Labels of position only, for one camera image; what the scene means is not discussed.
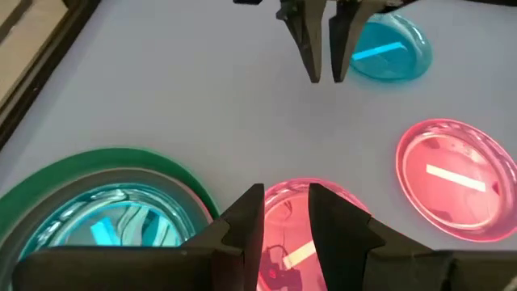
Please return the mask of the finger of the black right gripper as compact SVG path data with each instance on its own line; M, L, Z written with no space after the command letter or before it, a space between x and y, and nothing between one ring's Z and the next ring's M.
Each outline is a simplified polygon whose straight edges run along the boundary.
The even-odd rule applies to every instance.
M338 0L336 14L329 20L330 58L334 81L344 81L351 54L365 23L385 8L386 0Z
M284 21L312 83L322 71L322 16L326 0L280 0L276 18Z

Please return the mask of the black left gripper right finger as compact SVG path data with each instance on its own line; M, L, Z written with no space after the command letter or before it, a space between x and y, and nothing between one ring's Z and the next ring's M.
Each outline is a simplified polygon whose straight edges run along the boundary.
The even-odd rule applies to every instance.
M328 291L517 291L517 251L433 250L319 183L308 202Z

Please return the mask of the clear red plastic plate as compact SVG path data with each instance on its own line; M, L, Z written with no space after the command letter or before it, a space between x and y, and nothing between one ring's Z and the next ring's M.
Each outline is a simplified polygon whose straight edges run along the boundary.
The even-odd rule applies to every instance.
M517 232L517 162L472 125L412 125L397 145L395 171L408 201L443 232L477 243Z
M319 183L368 211L342 186L324 179L289 179L269 188L257 291L327 291L309 222L311 183Z

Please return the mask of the black table edge rail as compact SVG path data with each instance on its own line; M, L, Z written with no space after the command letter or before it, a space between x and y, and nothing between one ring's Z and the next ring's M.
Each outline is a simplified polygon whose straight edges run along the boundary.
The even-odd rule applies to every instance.
M102 0L0 0L0 150Z

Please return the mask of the large green plastic plate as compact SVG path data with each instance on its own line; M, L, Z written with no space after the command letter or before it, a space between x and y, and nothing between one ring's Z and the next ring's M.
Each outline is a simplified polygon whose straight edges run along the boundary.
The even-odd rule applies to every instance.
M183 164L147 149L101 148L74 154L49 164L23 179L0 197L0 244L48 192L74 178L123 167L143 168L177 179L201 199L213 218L221 215L211 193Z

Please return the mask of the large grey plastic plate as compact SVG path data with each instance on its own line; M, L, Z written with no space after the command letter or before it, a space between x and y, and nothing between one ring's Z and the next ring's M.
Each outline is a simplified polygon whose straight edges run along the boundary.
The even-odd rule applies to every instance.
M0 291L11 291L21 259L45 248L177 247L200 232L179 204L129 168L83 175L48 192L0 244Z

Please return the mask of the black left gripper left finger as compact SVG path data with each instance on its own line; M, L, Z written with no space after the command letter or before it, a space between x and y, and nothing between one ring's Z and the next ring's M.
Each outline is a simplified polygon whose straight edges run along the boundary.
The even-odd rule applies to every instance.
M256 291L264 186L179 247L51 247L17 263L13 291Z

